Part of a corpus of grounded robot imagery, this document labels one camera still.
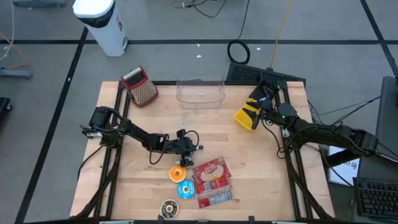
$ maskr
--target clear plastic container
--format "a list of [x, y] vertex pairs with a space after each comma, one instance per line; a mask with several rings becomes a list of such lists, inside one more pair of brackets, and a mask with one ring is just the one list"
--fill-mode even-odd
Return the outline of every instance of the clear plastic container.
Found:
[[184, 109], [219, 108], [224, 98], [223, 78], [219, 81], [177, 79], [177, 100]]

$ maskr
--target concrete floor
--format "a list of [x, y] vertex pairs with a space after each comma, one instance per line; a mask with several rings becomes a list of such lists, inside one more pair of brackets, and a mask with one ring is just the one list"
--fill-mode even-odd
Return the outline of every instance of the concrete floor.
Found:
[[[235, 39], [239, 35], [246, 1], [229, 0], [219, 16], [209, 19], [190, 9], [173, 9], [177, 0], [116, 0], [131, 40]], [[209, 1], [202, 9], [216, 12], [222, 1]], [[289, 1], [252, 0], [242, 39], [275, 39]], [[367, 0], [386, 40], [398, 40], [395, 0]], [[17, 40], [78, 40], [83, 24], [72, 13], [73, 1], [61, 9], [16, 10]], [[11, 36], [11, 13], [0, 2], [0, 32]], [[282, 39], [377, 40], [366, 13], [357, 0], [295, 1]], [[4, 52], [0, 45], [0, 55]], [[267, 68], [272, 44], [249, 44], [249, 65]], [[10, 97], [14, 110], [0, 132], [0, 223], [14, 222], [29, 183], [44, 137], [54, 114], [65, 77], [77, 48], [74, 44], [19, 45], [30, 55], [31, 80], [0, 79], [0, 96]], [[393, 57], [398, 46], [389, 45]], [[244, 52], [233, 47], [237, 58]], [[0, 67], [23, 62], [11, 51]], [[226, 44], [129, 45], [118, 58], [105, 56], [99, 45], [84, 45], [58, 121], [49, 153], [25, 222], [67, 218], [76, 188], [76, 173], [86, 138], [79, 124], [87, 124], [96, 104], [100, 84], [119, 80], [138, 65], [152, 80], [181, 77], [226, 76]], [[279, 45], [274, 70], [307, 79], [308, 99], [319, 113], [369, 100], [380, 94], [384, 76], [394, 76], [377, 45]], [[378, 101], [345, 120], [345, 124], [375, 133]], [[331, 123], [348, 111], [322, 116]], [[349, 220], [346, 187], [330, 185], [338, 218]]]

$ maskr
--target cable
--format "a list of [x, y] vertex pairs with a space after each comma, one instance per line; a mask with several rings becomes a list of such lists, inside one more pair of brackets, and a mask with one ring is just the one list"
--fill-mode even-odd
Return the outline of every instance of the cable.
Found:
[[276, 48], [278, 46], [278, 40], [279, 40], [280, 34], [282, 33], [282, 29], [285, 26], [287, 16], [289, 15], [290, 8], [292, 7], [292, 3], [293, 3], [293, 0], [290, 0], [289, 6], [287, 6], [287, 9], [286, 9], [286, 12], [285, 12], [284, 19], [282, 20], [282, 24], [279, 27], [279, 32], [278, 32], [278, 36], [276, 37], [276, 40], [275, 40], [274, 52], [272, 53], [272, 59], [271, 59], [271, 64], [269, 65], [269, 68], [272, 68], [272, 63], [274, 63]]
[[197, 6], [199, 6], [199, 5], [203, 4], [203, 3], [205, 3], [207, 0], [204, 0], [204, 1], [203, 1], [202, 3], [200, 3], [200, 4], [195, 4], [195, 1], [196, 1], [196, 0], [193, 0], [193, 1], [192, 1], [192, 6], [193, 6], [198, 12], [200, 12], [200, 14], [202, 14], [202, 15], [204, 15], [204, 16], [206, 16], [206, 17], [209, 17], [209, 18], [215, 18], [215, 17], [221, 12], [221, 10], [223, 9], [223, 7], [224, 7], [224, 5], [225, 5], [225, 3], [226, 3], [226, 0], [224, 0], [223, 5], [220, 7], [220, 9], [218, 10], [218, 12], [217, 12], [214, 16], [209, 16], [208, 14], [205, 14], [204, 12], [202, 12], [201, 10], [199, 10], [199, 9], [197, 8]]
[[[351, 183], [349, 183], [346, 179], [344, 179], [342, 176], [340, 176], [339, 173], [337, 173], [336, 170], [334, 170], [334, 168], [333, 168], [331, 165], [329, 165], [328, 161], [326, 160], [325, 155], [322, 153], [322, 151], [321, 151], [320, 149], [317, 149], [317, 148], [315, 148], [315, 147], [313, 147], [313, 146], [311, 146], [311, 145], [309, 145], [309, 144], [304, 144], [304, 145], [309, 146], [309, 147], [311, 147], [311, 148], [313, 148], [313, 149], [318, 150], [319, 153], [321, 154], [321, 158], [322, 158], [322, 160], [324, 161], [324, 163], [326, 164], [326, 166], [327, 166], [328, 168], [330, 168], [342, 181], [344, 181], [344, 183], [346, 183], [346, 184], [347, 184], [348, 186], [350, 186], [350, 187], [354, 187], [354, 186], [353, 186]], [[379, 203], [382, 204], [382, 205], [391, 207], [391, 205], [386, 204], [386, 203], [383, 202], [383, 201], [380, 201], [378, 198], [373, 197], [373, 195], [369, 195], [369, 198], [371, 198], [371, 199], [373, 199], [373, 200], [379, 202]]]
[[25, 57], [27, 60], [27, 63], [25, 65], [13, 65], [10, 67], [7, 67], [6, 69], [15, 69], [15, 68], [20, 68], [20, 67], [26, 67], [30, 65], [30, 58], [28, 55], [26, 55], [21, 49], [19, 49], [15, 44], [13, 44], [2, 32], [0, 32], [0, 35], [3, 37], [4, 40], [6, 40], [14, 49], [17, 50], [17, 53]]
[[91, 155], [89, 155], [80, 165], [79, 167], [79, 171], [77, 172], [77, 180], [79, 180], [79, 176], [80, 176], [80, 171], [81, 168], [83, 168], [83, 166], [85, 165], [85, 163], [91, 158], [93, 157], [97, 152], [99, 152], [104, 146], [100, 146], [97, 150], [95, 150]]
[[314, 109], [315, 110], [315, 112], [316, 112], [316, 114], [317, 114], [317, 116], [318, 116], [318, 119], [319, 119], [319, 123], [321, 123], [321, 124], [324, 124], [323, 122], [322, 122], [322, 120], [321, 120], [321, 117], [319, 117], [319, 114], [318, 114], [318, 111], [317, 111], [317, 109], [312, 105], [312, 103], [309, 101], [309, 100], [307, 100], [308, 101], [308, 103], [311, 105], [311, 109], [310, 109], [310, 111], [312, 110], [312, 109]]
[[12, 27], [11, 43], [6, 53], [0, 58], [0, 62], [7, 56], [8, 52], [12, 47], [12, 44], [14, 43], [15, 23], [14, 23], [14, 5], [12, 4], [12, 0], [10, 0], [10, 5], [11, 5], [11, 27]]
[[[303, 128], [303, 129], [301, 129], [300, 131], [297, 131], [296, 133], [294, 133], [294, 135], [293, 135], [293, 136], [290, 138], [290, 140], [287, 142], [286, 146], [288, 147], [288, 146], [290, 145], [290, 143], [293, 141], [294, 137], [296, 137], [296, 135], [298, 135], [298, 133], [300, 133], [300, 132], [302, 132], [302, 131], [304, 131], [304, 130], [310, 129], [310, 128], [315, 128], [315, 127], [309, 126], [309, 127]], [[276, 152], [276, 156], [277, 156], [279, 159], [285, 159], [285, 157], [280, 157], [280, 156], [279, 156], [279, 153], [283, 153], [283, 152], [286, 154], [286, 150], [285, 150], [285, 148], [282, 146], [282, 147], [281, 147], [280, 149], [278, 149], [278, 151]]]
[[326, 115], [326, 114], [334, 113], [334, 112], [336, 112], [336, 111], [345, 110], [345, 109], [348, 109], [348, 108], [351, 108], [351, 107], [353, 107], [353, 106], [360, 105], [360, 104], [363, 104], [363, 103], [366, 103], [366, 102], [369, 102], [369, 101], [371, 101], [371, 100], [365, 100], [365, 101], [362, 101], [362, 102], [360, 102], [360, 103], [356, 103], [356, 104], [353, 104], [353, 105], [350, 105], [350, 106], [346, 106], [346, 107], [343, 107], [343, 108], [340, 108], [340, 109], [336, 109], [336, 110], [329, 111], [329, 112], [326, 112], [326, 113], [320, 113], [319, 115], [320, 115], [320, 116], [323, 116], [323, 115]]
[[[169, 140], [169, 135], [168, 134], [165, 134], [165, 142], [167, 141], [167, 140]], [[160, 160], [161, 160], [161, 158], [163, 157], [163, 154], [164, 154], [164, 152], [166, 151], [166, 144], [163, 144], [163, 149], [162, 149], [162, 151], [160, 152], [160, 157], [156, 160], [156, 162], [152, 162], [152, 145], [150, 144], [150, 151], [149, 151], [149, 163], [151, 164], [151, 165], [156, 165]]]
[[271, 131], [269, 128], [267, 128], [266, 124], [264, 124], [264, 112], [265, 111], [263, 111], [263, 113], [262, 113], [261, 123], [262, 123], [263, 127], [273, 135], [273, 137], [275, 138], [276, 144], [278, 145], [278, 150], [280, 150], [280, 144], [279, 144], [278, 138], [276, 137], [275, 133], [273, 131]]
[[321, 151], [320, 149], [317, 149], [317, 148], [315, 148], [315, 147], [313, 147], [313, 146], [311, 146], [311, 145], [309, 145], [309, 144], [304, 144], [304, 145], [305, 145], [305, 146], [309, 146], [309, 147], [311, 147], [311, 148], [316, 149], [317, 151], [319, 151], [319, 153], [321, 154], [322, 160], [323, 160], [324, 163], [328, 166], [328, 168], [330, 168], [330, 169], [331, 169], [342, 181], [344, 181], [347, 185], [349, 185], [350, 187], [353, 187], [352, 184], [350, 184], [346, 179], [344, 179], [342, 176], [340, 176], [339, 173], [337, 173], [337, 172], [335, 171], [335, 169], [334, 169], [332, 166], [329, 165], [328, 161], [326, 160], [325, 155], [323, 155], [323, 153], [322, 153], [322, 151]]
[[195, 148], [197, 148], [197, 147], [199, 146], [199, 134], [198, 134], [196, 131], [194, 131], [194, 130], [190, 130], [190, 131], [187, 131], [187, 132], [184, 134], [184, 136], [186, 136], [188, 133], [195, 133], [195, 134], [197, 135], [197, 138], [198, 138], [197, 144], [194, 145]]
[[353, 111], [349, 112], [348, 114], [342, 116], [341, 118], [337, 119], [337, 121], [335, 121], [332, 125], [335, 125], [336, 123], [339, 123], [340, 121], [343, 121], [344, 119], [346, 119], [346, 118], [347, 118], [348, 116], [350, 116], [351, 114], [357, 112], [357, 111], [360, 110], [362, 107], [364, 107], [364, 106], [366, 106], [366, 105], [372, 103], [373, 101], [375, 101], [375, 100], [377, 100], [377, 99], [379, 99], [379, 98], [380, 98], [380, 96], [378, 96], [378, 97], [376, 97], [376, 98], [374, 98], [374, 99], [372, 99], [372, 100], [369, 100], [369, 101], [368, 101], [367, 103], [365, 103], [364, 105], [361, 105], [361, 106], [357, 107], [355, 110], [353, 110]]
[[246, 5], [246, 12], [244, 13], [244, 19], [243, 19], [243, 24], [242, 24], [242, 28], [241, 28], [241, 33], [239, 34], [239, 37], [237, 38], [237, 40], [239, 40], [242, 36], [244, 23], [246, 22], [246, 16], [248, 15], [249, 2], [250, 2], [250, 0], [248, 0], [248, 4]]
[[[203, 3], [205, 3], [205, 2], [207, 2], [207, 0], [204, 0], [203, 2], [201, 2], [201, 3], [199, 3], [199, 4], [196, 4], [196, 6], [200, 6], [201, 4], [203, 4]], [[172, 4], [172, 6], [173, 6], [173, 8], [175, 8], [175, 9], [183, 9], [183, 8], [186, 8], [186, 7], [189, 8], [189, 7], [192, 7], [192, 6], [193, 6], [193, 2], [192, 2], [191, 4], [186, 3], [186, 2], [175, 2], [175, 3]]]
[[[241, 36], [242, 36], [244, 24], [246, 22], [246, 16], [248, 15], [249, 3], [250, 3], [250, 0], [248, 0], [248, 3], [246, 4], [246, 12], [244, 13], [244, 19], [243, 19], [241, 33], [239, 34], [239, 37], [236, 40], [231, 40], [228, 43], [228, 46], [227, 46], [227, 54], [228, 54], [229, 60], [232, 61], [232, 62], [235, 62], [235, 63], [240, 63], [242, 65], [246, 65], [250, 61], [250, 49], [249, 49], [249, 47], [244, 42], [239, 40], [241, 38]], [[246, 51], [246, 60], [245, 61], [237, 62], [234, 58], [232, 58], [232, 56], [231, 56], [231, 46], [233, 44], [240, 44], [244, 48], [244, 50]]]
[[391, 154], [393, 154], [394, 156], [396, 156], [398, 158], [398, 154], [396, 154], [393, 150], [389, 149], [387, 146], [385, 146], [384, 144], [381, 144], [380, 142], [378, 142], [379, 145], [381, 145], [385, 150], [389, 151]]

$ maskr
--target trash can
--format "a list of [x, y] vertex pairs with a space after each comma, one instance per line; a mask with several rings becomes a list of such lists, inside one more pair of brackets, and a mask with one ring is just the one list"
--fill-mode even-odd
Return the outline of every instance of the trash can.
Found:
[[93, 34], [105, 54], [124, 54], [128, 39], [115, 0], [76, 0], [73, 13]]

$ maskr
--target keyboard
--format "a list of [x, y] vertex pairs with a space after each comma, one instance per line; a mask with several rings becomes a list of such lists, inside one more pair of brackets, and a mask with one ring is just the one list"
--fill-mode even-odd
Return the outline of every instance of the keyboard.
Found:
[[398, 181], [354, 178], [358, 213], [375, 218], [398, 218]]
[[276, 83], [276, 81], [303, 82], [304, 86], [306, 81], [305, 78], [277, 73], [270, 68], [264, 70], [234, 62], [229, 65], [226, 81], [261, 81], [261, 78], [268, 83]]

